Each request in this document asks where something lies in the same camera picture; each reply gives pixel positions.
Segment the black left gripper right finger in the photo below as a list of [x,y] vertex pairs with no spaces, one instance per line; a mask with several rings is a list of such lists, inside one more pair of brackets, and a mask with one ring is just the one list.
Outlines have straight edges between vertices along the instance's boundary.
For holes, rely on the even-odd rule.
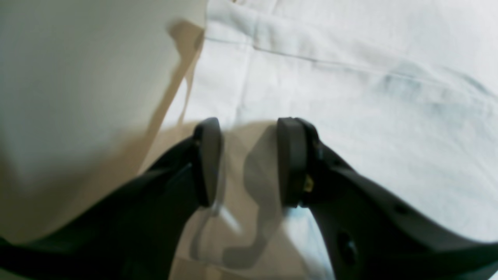
[[277,121],[281,205],[315,219],[336,280],[489,280],[497,243],[464,238],[356,172],[301,118]]

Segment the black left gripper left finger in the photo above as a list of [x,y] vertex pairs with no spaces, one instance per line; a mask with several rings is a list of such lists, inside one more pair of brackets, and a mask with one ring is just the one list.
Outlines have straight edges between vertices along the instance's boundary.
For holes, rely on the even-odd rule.
[[182,232],[213,205],[223,136],[219,121],[192,136],[56,232],[1,241],[1,268],[31,280],[167,280]]

